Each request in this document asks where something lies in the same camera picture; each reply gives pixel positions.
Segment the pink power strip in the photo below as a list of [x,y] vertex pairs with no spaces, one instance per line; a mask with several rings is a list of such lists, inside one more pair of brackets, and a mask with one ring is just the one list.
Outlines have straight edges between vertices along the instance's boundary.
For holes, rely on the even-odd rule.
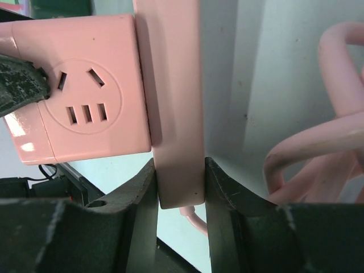
[[133,3],[163,209],[205,200],[200,6],[200,1]]

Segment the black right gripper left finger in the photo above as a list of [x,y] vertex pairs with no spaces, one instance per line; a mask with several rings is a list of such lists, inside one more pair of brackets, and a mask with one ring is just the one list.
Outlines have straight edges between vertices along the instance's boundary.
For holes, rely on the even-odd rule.
[[88,205],[1,180],[2,272],[152,272],[158,188],[152,160]]

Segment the pink cube socket adapter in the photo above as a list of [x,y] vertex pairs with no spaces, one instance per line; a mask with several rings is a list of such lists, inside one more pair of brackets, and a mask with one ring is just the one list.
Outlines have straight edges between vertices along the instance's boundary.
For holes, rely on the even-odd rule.
[[1,52],[43,68],[51,90],[5,116],[24,164],[151,150],[131,14],[4,22]]

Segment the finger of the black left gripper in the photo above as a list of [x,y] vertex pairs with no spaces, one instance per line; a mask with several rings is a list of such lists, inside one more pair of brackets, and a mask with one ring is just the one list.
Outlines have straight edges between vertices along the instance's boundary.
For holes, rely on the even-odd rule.
[[47,100],[48,75],[30,61],[1,54],[1,117],[26,105]]

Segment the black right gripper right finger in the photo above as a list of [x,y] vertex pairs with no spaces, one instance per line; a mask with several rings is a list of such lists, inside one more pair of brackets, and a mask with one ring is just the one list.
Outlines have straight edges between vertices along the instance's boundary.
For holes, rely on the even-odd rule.
[[213,272],[362,272],[363,205],[277,206],[205,159]]

